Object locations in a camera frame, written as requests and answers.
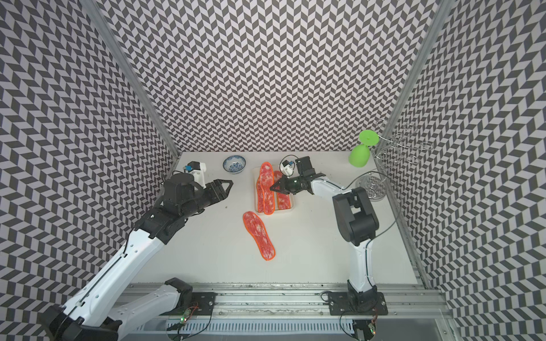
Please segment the red orange-edged insole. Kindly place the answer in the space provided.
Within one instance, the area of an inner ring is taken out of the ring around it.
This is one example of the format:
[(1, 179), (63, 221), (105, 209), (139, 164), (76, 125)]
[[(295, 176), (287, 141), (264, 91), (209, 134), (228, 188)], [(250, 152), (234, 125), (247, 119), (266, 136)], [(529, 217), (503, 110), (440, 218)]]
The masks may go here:
[(264, 162), (260, 166), (259, 176), (256, 182), (257, 190), (257, 211), (265, 215), (272, 215), (275, 212), (275, 196), (270, 190), (274, 185), (274, 170), (270, 162)]
[[(274, 172), (274, 180), (278, 181), (282, 178), (283, 174), (281, 171), (276, 170)], [(279, 210), (289, 210), (291, 209), (291, 199), (289, 195), (282, 193), (277, 193), (277, 208)]]
[(243, 214), (243, 224), (247, 232), (253, 237), (262, 258), (265, 261), (273, 260), (276, 256), (276, 250), (261, 218), (249, 211)]

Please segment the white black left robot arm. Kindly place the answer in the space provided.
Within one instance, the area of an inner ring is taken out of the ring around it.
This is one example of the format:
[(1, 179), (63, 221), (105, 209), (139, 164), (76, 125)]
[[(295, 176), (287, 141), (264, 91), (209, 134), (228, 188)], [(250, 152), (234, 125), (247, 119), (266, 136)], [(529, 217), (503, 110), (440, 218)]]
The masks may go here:
[(51, 340), (120, 340), (163, 313), (191, 306), (193, 288), (171, 278), (150, 294), (115, 308), (133, 278), (173, 239), (187, 221), (227, 199), (231, 180), (203, 185), (203, 171), (173, 174), (156, 204), (136, 221), (120, 250), (72, 298), (38, 316)]

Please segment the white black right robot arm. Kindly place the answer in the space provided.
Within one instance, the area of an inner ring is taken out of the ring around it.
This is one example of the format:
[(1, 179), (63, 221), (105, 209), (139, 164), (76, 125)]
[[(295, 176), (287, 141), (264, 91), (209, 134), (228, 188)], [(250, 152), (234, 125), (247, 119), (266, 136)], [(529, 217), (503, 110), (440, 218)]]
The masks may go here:
[(372, 311), (379, 293), (372, 275), (372, 246), (380, 222), (368, 193), (362, 187), (343, 187), (317, 173), (310, 157), (280, 161), (282, 177), (270, 189), (278, 194), (296, 195), (302, 191), (333, 204), (338, 231), (351, 245), (348, 305), (352, 311)]

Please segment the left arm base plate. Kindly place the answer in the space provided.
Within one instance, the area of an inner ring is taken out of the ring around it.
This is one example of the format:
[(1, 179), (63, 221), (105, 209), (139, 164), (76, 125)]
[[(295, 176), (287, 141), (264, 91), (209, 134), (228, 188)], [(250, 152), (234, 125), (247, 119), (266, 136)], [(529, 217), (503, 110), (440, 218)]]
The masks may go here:
[(182, 316), (185, 313), (193, 316), (212, 315), (216, 304), (217, 293), (194, 292), (191, 298), (181, 298), (175, 309), (163, 313), (163, 315)]

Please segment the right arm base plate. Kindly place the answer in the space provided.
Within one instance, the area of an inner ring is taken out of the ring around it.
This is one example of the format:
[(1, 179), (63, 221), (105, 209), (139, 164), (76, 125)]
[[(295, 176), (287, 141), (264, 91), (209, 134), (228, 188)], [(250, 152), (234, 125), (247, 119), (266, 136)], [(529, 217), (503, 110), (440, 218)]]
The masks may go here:
[(387, 302), (383, 293), (374, 290), (364, 294), (350, 294), (348, 292), (325, 291), (321, 299), (328, 306), (330, 315), (388, 315)]

